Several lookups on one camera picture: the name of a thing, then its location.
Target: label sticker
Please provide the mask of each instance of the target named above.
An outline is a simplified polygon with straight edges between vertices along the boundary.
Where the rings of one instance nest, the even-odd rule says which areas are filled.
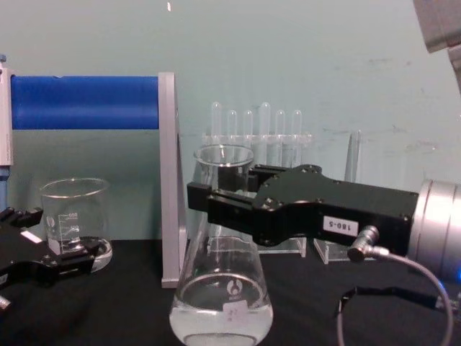
[[[359,223],[356,221],[344,220],[343,218],[324,216],[323,229],[325,231],[345,234],[347,236],[359,235]]]
[[[8,280],[8,274],[0,276],[0,285],[3,285]]]
[[[245,324],[248,315],[248,304],[246,301],[224,303],[223,312],[225,323]]]
[[[40,239],[40,238],[39,238],[38,236],[36,236],[35,234],[30,233],[29,231],[23,231],[23,232],[21,232],[21,235],[22,235],[22,236],[25,236],[25,237],[28,238],[30,241],[33,241],[33,242],[36,243],[36,244],[42,242],[42,239]]]

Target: black tablecloth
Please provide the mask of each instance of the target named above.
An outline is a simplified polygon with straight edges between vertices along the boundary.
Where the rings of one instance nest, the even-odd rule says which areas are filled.
[[[161,288],[160,241],[113,246],[112,262],[98,273],[52,288],[16,285],[0,292],[14,304],[0,316],[0,345],[180,346],[169,326],[174,291]],[[293,254],[261,259],[274,309],[261,346],[337,345],[334,310],[355,285],[435,293],[425,278],[393,263],[324,265],[313,249],[304,259]],[[454,293],[456,287],[448,289]],[[434,346],[445,328],[443,314],[389,297],[355,298],[344,318],[348,346]],[[461,345],[460,325],[452,345]]]

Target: blue padded bar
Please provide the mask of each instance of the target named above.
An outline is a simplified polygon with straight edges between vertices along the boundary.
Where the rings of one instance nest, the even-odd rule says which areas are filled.
[[[14,76],[15,130],[158,129],[158,78]]]

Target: silver cylindrical motor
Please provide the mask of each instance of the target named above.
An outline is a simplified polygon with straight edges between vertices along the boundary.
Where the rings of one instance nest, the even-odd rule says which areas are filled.
[[[413,215],[408,257],[461,282],[461,185],[426,180]]]

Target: clear liquid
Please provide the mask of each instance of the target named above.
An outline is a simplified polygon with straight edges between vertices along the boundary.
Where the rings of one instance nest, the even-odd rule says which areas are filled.
[[[246,301],[235,301],[216,310],[199,309],[175,298],[171,328],[186,346],[254,346],[269,332],[272,306],[245,306]]]

